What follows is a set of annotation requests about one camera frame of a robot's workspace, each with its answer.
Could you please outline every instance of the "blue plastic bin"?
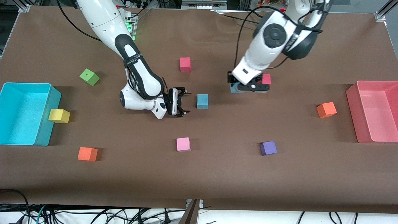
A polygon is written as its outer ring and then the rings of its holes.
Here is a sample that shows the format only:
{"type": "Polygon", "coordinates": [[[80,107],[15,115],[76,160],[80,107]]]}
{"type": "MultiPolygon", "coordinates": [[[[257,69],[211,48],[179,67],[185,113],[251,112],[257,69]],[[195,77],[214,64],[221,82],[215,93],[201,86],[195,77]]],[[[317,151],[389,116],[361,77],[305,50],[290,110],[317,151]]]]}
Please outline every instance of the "blue plastic bin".
{"type": "Polygon", "coordinates": [[[40,145],[50,142],[61,93],[49,83],[5,83],[0,92],[0,145],[40,145]]]}

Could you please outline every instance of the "black strap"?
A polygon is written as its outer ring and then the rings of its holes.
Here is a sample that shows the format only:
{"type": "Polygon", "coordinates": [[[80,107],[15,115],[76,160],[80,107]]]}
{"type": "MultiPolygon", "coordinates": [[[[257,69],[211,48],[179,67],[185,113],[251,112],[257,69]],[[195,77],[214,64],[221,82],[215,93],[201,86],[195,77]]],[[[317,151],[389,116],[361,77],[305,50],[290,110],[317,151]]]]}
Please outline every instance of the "black strap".
{"type": "Polygon", "coordinates": [[[137,54],[123,60],[123,63],[125,67],[128,67],[130,65],[133,65],[138,62],[138,59],[142,56],[141,52],[138,52],[137,54]]]}
{"type": "Polygon", "coordinates": [[[299,34],[301,33],[301,31],[303,30],[305,26],[299,24],[295,31],[293,32],[292,36],[290,37],[289,41],[286,43],[285,48],[283,49],[283,52],[288,52],[289,49],[293,46],[293,44],[297,41],[299,34]]]}

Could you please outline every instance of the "red cube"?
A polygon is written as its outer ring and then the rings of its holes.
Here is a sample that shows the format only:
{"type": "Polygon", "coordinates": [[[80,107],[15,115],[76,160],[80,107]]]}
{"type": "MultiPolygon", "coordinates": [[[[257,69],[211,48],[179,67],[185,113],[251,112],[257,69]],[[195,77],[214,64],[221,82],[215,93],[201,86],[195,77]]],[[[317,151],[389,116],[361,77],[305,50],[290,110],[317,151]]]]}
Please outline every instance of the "red cube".
{"type": "Polygon", "coordinates": [[[77,158],[83,161],[95,162],[97,160],[98,149],[80,147],[79,155],[77,158]]]}
{"type": "Polygon", "coordinates": [[[181,72],[191,72],[191,58],[181,57],[179,58],[179,69],[181,72]]]}

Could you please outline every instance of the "pink bin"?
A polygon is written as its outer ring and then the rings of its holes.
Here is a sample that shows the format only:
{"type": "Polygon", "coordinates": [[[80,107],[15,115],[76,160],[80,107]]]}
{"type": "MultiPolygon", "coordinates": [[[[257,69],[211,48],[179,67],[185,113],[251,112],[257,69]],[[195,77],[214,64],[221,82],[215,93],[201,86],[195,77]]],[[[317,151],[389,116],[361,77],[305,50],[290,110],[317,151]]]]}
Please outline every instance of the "pink bin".
{"type": "Polygon", "coordinates": [[[346,94],[359,143],[398,143],[398,81],[357,81],[346,94]]]}

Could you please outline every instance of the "foam cube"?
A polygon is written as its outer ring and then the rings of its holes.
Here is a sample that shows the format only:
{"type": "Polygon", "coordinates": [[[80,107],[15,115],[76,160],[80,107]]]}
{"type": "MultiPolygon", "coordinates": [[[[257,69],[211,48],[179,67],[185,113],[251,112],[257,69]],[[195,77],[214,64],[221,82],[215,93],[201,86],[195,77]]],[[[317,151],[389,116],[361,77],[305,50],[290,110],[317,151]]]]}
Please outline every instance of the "foam cube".
{"type": "Polygon", "coordinates": [[[191,69],[191,58],[190,57],[181,57],[179,58],[179,69],[181,72],[190,72],[191,69]]]}
{"type": "Polygon", "coordinates": [[[198,94],[198,102],[196,107],[198,109],[208,109],[209,108],[209,95],[207,94],[198,94]]]}
{"type": "Polygon", "coordinates": [[[263,142],[260,145],[261,155],[272,155],[277,153],[274,141],[263,142]]]}
{"type": "Polygon", "coordinates": [[[320,118],[327,118],[337,113],[336,107],[334,107],[333,102],[323,103],[319,105],[316,109],[320,118]]]}
{"type": "Polygon", "coordinates": [[[263,74],[263,77],[261,79],[261,84],[271,85],[271,75],[270,74],[263,74]]]}
{"type": "Polygon", "coordinates": [[[234,83],[232,86],[229,86],[231,93],[242,93],[238,91],[238,85],[239,83],[234,83]]]}
{"type": "Polygon", "coordinates": [[[177,151],[191,151],[191,145],[189,144],[189,138],[178,138],[177,139],[177,151]]]}
{"type": "Polygon", "coordinates": [[[69,123],[70,113],[62,109],[51,109],[49,120],[54,123],[67,124],[69,123]]]}
{"type": "Polygon", "coordinates": [[[81,161],[95,162],[97,160],[98,149],[80,147],[79,155],[77,158],[81,161]]]}
{"type": "Polygon", "coordinates": [[[85,69],[83,71],[83,73],[80,75],[80,78],[82,78],[86,83],[90,84],[91,86],[95,85],[99,80],[99,77],[88,69],[85,69]]]}

